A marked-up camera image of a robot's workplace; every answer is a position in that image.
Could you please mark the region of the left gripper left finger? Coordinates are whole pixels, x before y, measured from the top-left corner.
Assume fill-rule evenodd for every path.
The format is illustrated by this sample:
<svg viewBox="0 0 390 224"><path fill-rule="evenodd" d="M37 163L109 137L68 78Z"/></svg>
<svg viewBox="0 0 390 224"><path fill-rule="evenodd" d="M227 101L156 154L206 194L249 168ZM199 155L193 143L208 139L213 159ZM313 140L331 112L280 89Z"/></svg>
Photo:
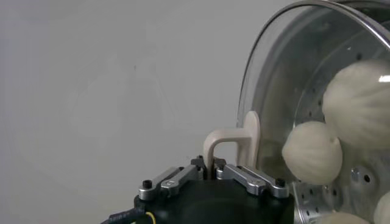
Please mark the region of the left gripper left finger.
<svg viewBox="0 0 390 224"><path fill-rule="evenodd" d="M186 167L170 167L159 176L144 180L138 188L140 200L152 201L160 192L166 192L169 197L175 196L189 181L203 180L205 178L205 164L203 156L192 159Z"/></svg>

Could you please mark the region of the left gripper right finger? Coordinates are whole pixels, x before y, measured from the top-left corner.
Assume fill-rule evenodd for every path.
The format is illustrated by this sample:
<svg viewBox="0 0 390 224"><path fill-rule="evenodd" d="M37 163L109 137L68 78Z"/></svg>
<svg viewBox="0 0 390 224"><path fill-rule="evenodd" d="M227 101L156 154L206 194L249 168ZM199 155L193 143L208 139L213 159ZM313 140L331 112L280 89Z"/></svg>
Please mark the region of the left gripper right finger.
<svg viewBox="0 0 390 224"><path fill-rule="evenodd" d="M274 198L289 197L289 187L284 179L272 178L261 170L227 164L221 158L213 159L213 168L214 179L238 184L250 195L268 193Z"/></svg>

